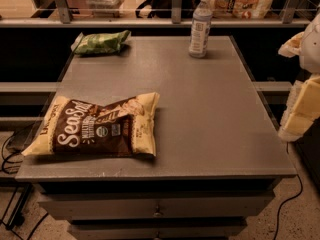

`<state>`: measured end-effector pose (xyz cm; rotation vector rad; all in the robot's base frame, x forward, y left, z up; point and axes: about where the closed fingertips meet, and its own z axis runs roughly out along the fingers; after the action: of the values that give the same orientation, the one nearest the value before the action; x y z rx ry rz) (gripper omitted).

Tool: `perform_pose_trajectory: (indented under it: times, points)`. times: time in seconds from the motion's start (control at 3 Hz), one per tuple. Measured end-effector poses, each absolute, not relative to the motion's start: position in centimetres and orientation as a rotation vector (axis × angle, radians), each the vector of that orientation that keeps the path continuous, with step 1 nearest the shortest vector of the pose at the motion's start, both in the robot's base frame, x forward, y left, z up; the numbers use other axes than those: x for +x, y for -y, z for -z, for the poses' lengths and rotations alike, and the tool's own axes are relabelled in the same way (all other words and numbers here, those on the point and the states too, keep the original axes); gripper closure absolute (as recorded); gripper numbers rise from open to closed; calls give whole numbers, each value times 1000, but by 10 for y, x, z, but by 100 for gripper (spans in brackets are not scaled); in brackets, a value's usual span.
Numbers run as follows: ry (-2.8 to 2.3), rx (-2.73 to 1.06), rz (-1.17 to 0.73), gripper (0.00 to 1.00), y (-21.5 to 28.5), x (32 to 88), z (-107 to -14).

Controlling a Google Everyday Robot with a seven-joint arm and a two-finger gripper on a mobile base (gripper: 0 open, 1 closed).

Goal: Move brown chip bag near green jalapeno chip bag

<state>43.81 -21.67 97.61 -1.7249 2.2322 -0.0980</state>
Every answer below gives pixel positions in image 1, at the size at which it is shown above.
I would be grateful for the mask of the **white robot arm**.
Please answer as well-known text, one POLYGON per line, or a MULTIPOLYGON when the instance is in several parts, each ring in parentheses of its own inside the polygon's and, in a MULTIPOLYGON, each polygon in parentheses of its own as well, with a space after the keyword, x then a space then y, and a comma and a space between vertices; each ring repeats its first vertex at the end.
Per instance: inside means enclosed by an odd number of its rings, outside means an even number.
POLYGON ((299 57, 300 67, 311 76, 296 80, 291 87, 278 136, 286 142, 301 138, 320 117, 320 14, 303 32, 289 39, 278 50, 284 57, 299 57))

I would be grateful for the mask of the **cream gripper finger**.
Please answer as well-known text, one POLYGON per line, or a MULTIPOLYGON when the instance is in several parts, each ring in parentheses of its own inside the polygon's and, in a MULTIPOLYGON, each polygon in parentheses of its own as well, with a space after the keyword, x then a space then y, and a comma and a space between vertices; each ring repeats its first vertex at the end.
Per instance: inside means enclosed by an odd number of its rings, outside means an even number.
POLYGON ((301 55, 302 38, 304 33, 299 32, 298 34, 287 40, 278 50, 278 54, 284 57, 292 58, 294 56, 301 55))
POLYGON ((296 80, 287 99, 278 136, 283 141, 294 142, 301 138, 319 117, 320 75, 312 75, 304 82, 296 80))

